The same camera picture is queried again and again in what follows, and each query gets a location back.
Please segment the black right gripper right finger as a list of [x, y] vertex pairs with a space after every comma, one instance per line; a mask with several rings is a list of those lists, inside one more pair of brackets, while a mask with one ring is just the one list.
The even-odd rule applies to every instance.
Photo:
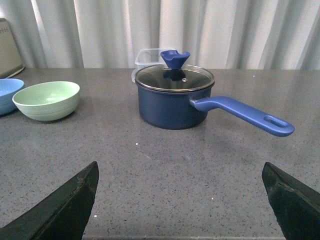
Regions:
[[262, 181], [276, 220], [287, 240], [320, 238], [320, 193], [270, 162]]

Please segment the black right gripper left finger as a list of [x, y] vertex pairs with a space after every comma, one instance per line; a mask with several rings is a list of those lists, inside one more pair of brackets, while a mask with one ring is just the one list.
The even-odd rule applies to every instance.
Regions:
[[89, 221], [99, 181], [93, 161], [57, 190], [0, 229], [2, 240], [80, 240]]

